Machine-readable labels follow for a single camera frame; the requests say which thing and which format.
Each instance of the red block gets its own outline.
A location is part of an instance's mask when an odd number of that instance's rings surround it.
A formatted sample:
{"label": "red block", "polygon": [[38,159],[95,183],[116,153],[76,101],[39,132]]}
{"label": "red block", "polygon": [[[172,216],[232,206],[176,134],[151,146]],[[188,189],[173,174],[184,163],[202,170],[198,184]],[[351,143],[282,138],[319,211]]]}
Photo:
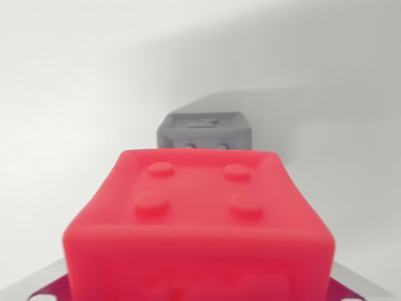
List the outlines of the red block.
{"label": "red block", "polygon": [[272,152],[131,150],[64,235],[74,301],[324,301],[334,240]]}

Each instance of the white wall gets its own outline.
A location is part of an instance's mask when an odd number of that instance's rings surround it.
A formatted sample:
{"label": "white wall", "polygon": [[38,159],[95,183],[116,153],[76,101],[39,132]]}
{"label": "white wall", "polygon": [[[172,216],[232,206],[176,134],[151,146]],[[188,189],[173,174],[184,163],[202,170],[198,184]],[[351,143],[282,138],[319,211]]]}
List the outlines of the white wall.
{"label": "white wall", "polygon": [[164,115],[242,110],[337,241],[401,295],[401,2],[0,1],[0,288]]}

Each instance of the red cube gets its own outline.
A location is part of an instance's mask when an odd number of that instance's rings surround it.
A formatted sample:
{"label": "red cube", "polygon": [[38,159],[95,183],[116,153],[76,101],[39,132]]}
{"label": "red cube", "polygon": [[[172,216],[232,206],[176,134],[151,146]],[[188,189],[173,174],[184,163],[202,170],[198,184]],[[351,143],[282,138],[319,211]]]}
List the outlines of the red cube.
{"label": "red cube", "polygon": [[272,152],[131,150],[64,235],[74,301],[324,301],[334,240]]}

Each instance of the plastic block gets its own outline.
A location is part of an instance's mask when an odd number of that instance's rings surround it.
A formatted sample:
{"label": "plastic block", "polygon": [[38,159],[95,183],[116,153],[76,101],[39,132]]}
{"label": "plastic block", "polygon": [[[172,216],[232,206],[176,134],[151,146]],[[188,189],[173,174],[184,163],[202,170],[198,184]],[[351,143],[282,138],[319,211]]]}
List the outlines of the plastic block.
{"label": "plastic block", "polygon": [[334,240],[272,152],[131,150],[64,235],[74,301],[324,301]]}
{"label": "plastic block", "polygon": [[160,148],[252,149],[252,130],[239,112],[172,113],[157,131],[157,145]]}

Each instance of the toy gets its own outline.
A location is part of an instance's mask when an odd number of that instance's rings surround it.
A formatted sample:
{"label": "toy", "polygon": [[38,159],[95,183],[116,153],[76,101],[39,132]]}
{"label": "toy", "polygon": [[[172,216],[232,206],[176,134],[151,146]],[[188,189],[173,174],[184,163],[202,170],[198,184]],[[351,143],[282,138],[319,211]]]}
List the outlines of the toy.
{"label": "toy", "polygon": [[171,113],[157,130],[157,146],[251,149],[252,130],[239,112]]}
{"label": "toy", "polygon": [[278,156],[253,150],[123,152],[64,242],[74,301],[323,301],[334,252]]}

